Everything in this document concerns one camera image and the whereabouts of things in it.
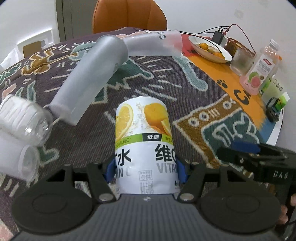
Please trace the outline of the person's right hand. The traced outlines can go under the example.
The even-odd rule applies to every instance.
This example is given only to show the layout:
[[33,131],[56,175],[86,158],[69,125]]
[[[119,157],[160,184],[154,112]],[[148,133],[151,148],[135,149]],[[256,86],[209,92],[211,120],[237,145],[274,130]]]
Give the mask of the person's right hand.
[[[293,194],[290,199],[290,205],[296,206],[296,194]],[[279,225],[284,225],[288,222],[287,207],[285,205],[281,206],[281,214],[278,220]]]

